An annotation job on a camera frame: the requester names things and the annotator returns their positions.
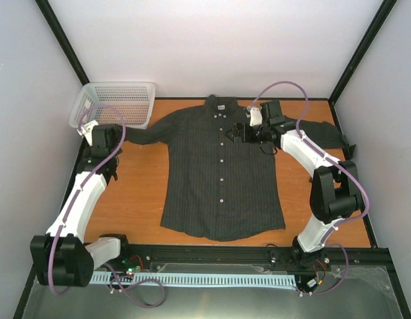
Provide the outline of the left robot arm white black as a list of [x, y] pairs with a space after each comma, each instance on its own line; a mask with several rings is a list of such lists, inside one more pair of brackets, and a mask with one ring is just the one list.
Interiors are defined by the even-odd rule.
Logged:
[[86, 140], [74, 185], [58, 217], [44, 235], [30, 242], [33, 267], [40, 284], [59, 295], [57, 287], [85, 287], [93, 272], [107, 262], [126, 266], [131, 251], [126, 235], [105, 234], [91, 244], [84, 238], [94, 207], [110, 180], [117, 179], [118, 154], [126, 128], [91, 121], [80, 127]]

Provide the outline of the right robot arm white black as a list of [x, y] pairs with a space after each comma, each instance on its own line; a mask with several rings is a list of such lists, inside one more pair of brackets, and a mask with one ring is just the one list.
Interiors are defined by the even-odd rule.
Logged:
[[283, 115], [276, 100], [247, 107], [249, 123], [236, 123], [226, 133], [233, 142], [273, 144], [292, 156], [311, 177], [309, 205], [311, 218], [294, 238], [289, 258], [299, 270], [306, 270], [322, 255], [329, 236], [351, 215], [366, 215], [370, 201], [358, 181], [356, 165], [341, 161], [320, 148], [304, 130], [299, 120]]

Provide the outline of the dark grey pinstriped shirt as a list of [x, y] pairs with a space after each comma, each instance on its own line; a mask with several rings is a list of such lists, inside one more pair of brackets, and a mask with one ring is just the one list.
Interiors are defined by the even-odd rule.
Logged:
[[235, 143], [233, 124], [249, 123], [235, 98], [208, 96], [201, 106], [172, 112], [126, 140], [168, 147], [169, 176], [161, 226], [214, 241], [284, 229], [270, 143]]

